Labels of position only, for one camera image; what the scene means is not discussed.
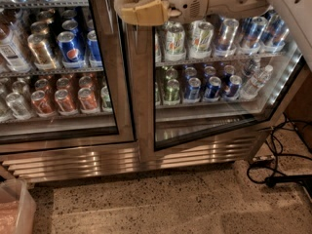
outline trash bin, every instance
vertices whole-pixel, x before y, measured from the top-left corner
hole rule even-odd
[[[25,181],[0,183],[0,234],[31,234],[35,211],[36,203]]]

